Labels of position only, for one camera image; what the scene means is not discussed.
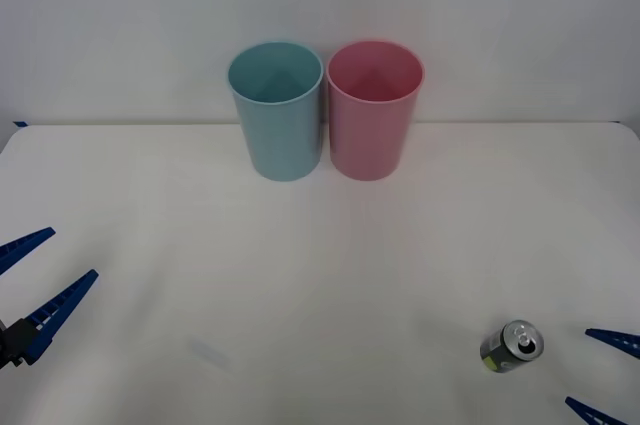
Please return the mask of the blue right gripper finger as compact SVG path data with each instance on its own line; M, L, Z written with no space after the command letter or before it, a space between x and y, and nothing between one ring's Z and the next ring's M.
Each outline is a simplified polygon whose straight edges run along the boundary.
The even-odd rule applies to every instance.
M640 336L612 330L588 328L585 335L640 359Z
M565 404L589 425L627 425L600 410L592 408L572 397L565 398Z

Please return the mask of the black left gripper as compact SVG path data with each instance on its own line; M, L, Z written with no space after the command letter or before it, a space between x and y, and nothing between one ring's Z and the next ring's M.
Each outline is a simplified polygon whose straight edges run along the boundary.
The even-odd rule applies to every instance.
M47 227L1 245L0 274L4 274L54 235L55 230ZM38 361L98 277L96 270L89 270L30 315L17 320L9 327L9 343L6 329L2 328L0 368L4 368L9 362L19 366L22 363L33 365Z

